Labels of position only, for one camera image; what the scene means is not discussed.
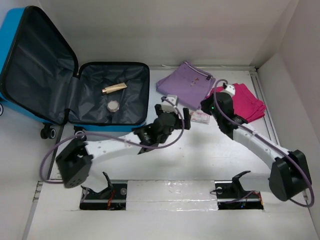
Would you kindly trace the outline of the round cream jar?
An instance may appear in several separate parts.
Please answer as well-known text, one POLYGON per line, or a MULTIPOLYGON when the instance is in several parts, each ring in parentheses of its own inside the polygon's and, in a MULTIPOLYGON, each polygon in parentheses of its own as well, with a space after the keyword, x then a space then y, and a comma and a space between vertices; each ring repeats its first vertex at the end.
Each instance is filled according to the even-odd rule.
POLYGON ((116 100, 111 100, 107 103, 107 109, 112 112, 115 113, 120 109, 120 104, 118 101, 116 100))

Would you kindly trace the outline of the aluminium frame rail right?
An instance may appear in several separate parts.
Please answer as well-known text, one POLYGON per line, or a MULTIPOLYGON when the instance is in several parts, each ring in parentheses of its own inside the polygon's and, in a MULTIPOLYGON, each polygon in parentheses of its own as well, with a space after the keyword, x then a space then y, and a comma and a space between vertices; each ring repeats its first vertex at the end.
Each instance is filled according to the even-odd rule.
POLYGON ((265 124, 267 133, 263 133, 263 135, 268 136, 268 138, 271 141, 273 141, 274 143, 279 145, 280 141, 279 141, 276 129, 275 129, 275 125, 272 120, 271 112, 268 109, 267 100, 265 98, 265 95, 264 95, 264 92, 262 89, 262 85, 261 85, 259 75, 258 75, 258 70, 256 68, 253 68, 249 71, 249 74, 250 74, 250 78, 252 81, 252 85, 253 85, 256 97, 260 101, 262 101, 264 103, 264 105, 266 106, 266 110, 264 111, 263 122, 265 124))

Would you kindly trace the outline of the pink cloth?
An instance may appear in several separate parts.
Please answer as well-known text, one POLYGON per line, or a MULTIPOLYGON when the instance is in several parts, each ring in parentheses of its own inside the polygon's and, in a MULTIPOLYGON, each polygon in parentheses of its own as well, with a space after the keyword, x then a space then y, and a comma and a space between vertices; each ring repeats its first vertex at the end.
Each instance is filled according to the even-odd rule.
POLYGON ((235 96, 232 97, 234 113, 249 123, 265 116, 266 105, 257 99, 243 83, 233 84, 235 96))

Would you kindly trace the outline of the gold cosmetic tube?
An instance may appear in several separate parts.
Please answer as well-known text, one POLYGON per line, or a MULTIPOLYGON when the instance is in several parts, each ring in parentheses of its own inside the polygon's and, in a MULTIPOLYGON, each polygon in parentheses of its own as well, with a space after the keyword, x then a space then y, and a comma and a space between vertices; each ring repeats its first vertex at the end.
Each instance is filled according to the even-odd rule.
POLYGON ((114 84, 108 87, 105 87, 102 89, 102 93, 103 94, 110 94, 110 93, 114 93, 120 90, 124 90, 126 89, 128 86, 122 82, 122 83, 118 83, 118 84, 114 84))

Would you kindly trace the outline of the purple shirt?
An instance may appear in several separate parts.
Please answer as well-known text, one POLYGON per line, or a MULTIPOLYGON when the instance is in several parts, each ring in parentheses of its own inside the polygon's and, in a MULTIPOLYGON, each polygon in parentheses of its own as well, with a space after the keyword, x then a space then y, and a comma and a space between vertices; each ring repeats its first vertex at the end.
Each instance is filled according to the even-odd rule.
POLYGON ((183 106, 197 110, 201 101, 211 92, 216 79, 188 61, 172 74, 156 83, 156 91, 164 96, 175 95, 183 106))

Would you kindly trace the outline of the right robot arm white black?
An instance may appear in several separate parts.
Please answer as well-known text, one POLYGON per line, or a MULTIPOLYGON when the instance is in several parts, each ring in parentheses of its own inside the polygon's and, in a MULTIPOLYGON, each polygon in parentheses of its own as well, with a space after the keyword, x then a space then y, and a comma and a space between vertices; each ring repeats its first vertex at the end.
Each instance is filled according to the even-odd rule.
POLYGON ((315 199, 303 152, 288 150, 257 133, 243 117, 235 114, 233 99, 226 92, 212 94, 200 103, 200 107, 215 118, 222 133, 254 153, 270 170, 267 174, 246 170, 235 175, 231 184, 235 196, 243 197, 251 191, 271 192, 285 202, 309 190, 311 199, 315 199))

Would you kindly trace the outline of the blue kids suitcase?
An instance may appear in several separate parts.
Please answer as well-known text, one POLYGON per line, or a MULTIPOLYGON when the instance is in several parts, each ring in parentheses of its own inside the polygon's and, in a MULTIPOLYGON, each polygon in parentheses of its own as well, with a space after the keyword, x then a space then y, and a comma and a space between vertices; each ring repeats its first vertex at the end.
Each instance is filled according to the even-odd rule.
POLYGON ((46 13, 37 6, 10 9, 0 27, 0 98, 43 124, 40 136, 53 139, 53 127, 73 125, 84 132, 129 132, 147 119, 150 69, 141 62, 94 61, 77 56, 46 13), (127 88, 103 94, 125 83, 127 88), (107 109, 118 101, 117 112, 107 109))

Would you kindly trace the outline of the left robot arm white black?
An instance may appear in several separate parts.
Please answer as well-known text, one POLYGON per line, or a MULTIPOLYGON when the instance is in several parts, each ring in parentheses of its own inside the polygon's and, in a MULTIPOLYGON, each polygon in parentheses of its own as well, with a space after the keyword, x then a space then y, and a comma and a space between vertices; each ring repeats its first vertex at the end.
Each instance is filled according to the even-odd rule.
POLYGON ((114 137, 105 135, 105 140, 82 141, 76 136, 56 157, 55 161, 63 185, 67 189, 86 186, 94 190, 100 198, 111 194, 111 185, 105 181, 96 184, 88 180, 91 167, 99 160, 111 160, 122 156, 135 156, 152 150, 164 149, 170 145, 166 140, 174 130, 189 130, 191 116, 188 108, 180 112, 177 107, 164 110, 164 104, 156 104, 157 118, 148 125, 136 127, 127 135, 114 137))

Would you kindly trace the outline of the clear plastic packet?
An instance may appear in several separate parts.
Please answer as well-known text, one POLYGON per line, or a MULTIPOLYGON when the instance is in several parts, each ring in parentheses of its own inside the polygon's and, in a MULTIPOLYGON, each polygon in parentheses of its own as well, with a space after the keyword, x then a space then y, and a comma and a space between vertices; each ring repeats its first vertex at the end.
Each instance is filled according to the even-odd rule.
POLYGON ((189 114, 190 114, 191 122, 206 124, 206 125, 210 123, 210 116, 202 112, 201 110, 197 110, 197 111, 190 110, 189 114))

